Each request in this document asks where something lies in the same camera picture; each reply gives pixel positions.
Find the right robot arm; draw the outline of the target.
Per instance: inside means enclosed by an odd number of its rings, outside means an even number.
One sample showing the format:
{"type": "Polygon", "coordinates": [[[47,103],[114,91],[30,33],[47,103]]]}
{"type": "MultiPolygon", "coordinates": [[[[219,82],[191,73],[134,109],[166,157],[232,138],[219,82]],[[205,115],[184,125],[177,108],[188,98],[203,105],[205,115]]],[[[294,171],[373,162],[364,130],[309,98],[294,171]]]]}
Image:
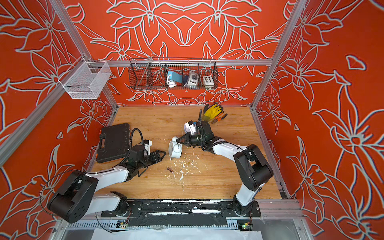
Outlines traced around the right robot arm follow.
{"type": "Polygon", "coordinates": [[[243,217],[252,212],[255,196],[274,176],[273,169],[258,146],[238,146],[212,132],[210,123],[204,121],[202,112],[196,122],[185,124],[185,134],[173,137],[169,144],[172,158],[180,158],[183,146],[199,147],[204,152],[225,157],[236,164],[242,185],[233,198],[234,212],[243,217]]]}

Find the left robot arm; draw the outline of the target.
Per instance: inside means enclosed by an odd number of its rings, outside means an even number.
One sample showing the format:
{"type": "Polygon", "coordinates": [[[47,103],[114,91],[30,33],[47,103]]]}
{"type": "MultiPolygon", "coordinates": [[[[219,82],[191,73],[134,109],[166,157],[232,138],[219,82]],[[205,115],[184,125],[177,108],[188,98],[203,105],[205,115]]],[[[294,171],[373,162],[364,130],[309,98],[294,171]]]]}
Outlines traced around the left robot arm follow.
{"type": "Polygon", "coordinates": [[[141,138],[113,168],[101,172],[72,171],[48,201],[48,210],[70,224],[99,212],[111,212],[118,217],[130,215],[132,210],[125,195],[116,191],[98,194],[98,191],[140,177],[148,167],[161,162],[167,153],[151,151],[151,146],[151,141],[141,138]]]}

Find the white twin-bell alarm clock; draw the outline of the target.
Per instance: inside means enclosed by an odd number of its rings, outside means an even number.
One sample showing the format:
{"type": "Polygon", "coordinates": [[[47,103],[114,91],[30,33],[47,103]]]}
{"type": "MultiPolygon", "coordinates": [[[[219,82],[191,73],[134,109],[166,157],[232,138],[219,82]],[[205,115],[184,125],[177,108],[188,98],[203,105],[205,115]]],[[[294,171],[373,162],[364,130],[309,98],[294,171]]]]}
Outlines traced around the white twin-bell alarm clock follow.
{"type": "Polygon", "coordinates": [[[169,143],[169,156],[179,159],[182,155],[182,145],[177,142],[178,137],[173,137],[169,143]]]}

